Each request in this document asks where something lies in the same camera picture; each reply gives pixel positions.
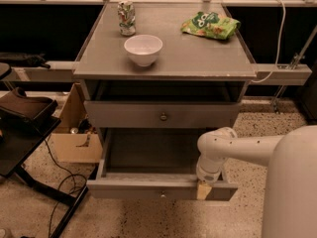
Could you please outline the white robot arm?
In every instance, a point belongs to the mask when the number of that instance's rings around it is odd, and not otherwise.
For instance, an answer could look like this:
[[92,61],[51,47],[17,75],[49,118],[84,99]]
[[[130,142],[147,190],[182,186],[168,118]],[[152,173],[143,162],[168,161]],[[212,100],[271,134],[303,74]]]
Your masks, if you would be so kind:
[[229,158],[267,168],[262,238],[317,238],[317,126],[239,138],[228,127],[202,134],[197,177],[213,184]]

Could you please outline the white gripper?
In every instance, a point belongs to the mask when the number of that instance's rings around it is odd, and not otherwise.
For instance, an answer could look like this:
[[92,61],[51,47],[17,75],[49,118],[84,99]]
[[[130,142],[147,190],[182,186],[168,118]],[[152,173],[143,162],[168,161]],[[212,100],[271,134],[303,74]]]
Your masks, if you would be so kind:
[[198,200],[205,200],[207,198],[208,194],[212,190],[212,186],[210,184],[213,184],[218,180],[224,164],[224,159],[220,159],[218,161],[205,158],[198,159],[196,165],[196,175],[200,179],[197,183],[196,193]]

